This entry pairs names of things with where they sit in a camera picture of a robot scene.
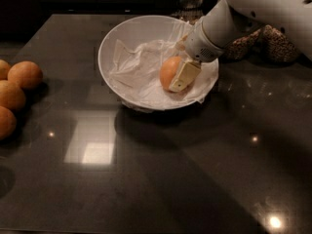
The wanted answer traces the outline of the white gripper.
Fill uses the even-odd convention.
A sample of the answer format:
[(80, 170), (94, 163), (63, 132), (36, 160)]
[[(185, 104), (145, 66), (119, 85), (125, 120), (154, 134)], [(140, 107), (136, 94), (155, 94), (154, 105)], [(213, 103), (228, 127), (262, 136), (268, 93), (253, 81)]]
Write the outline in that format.
[[(175, 43), (175, 48), (179, 51), (185, 50), (191, 58), (200, 62), (212, 62), (223, 54), (223, 50), (206, 35), (203, 19), (199, 19), (187, 36), (184, 35)], [(171, 92), (179, 93), (195, 81), (201, 72), (201, 64), (197, 61), (182, 60), (180, 62), (169, 85)]]

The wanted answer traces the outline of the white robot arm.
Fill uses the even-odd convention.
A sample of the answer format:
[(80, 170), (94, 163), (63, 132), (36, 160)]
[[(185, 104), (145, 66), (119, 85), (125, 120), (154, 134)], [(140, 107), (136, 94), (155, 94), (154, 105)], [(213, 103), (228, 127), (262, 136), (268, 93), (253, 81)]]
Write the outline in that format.
[(269, 24), (312, 59), (312, 0), (219, 0), (177, 45), (188, 55), (169, 90), (180, 92), (200, 72), (200, 64), (219, 58), (233, 41)]

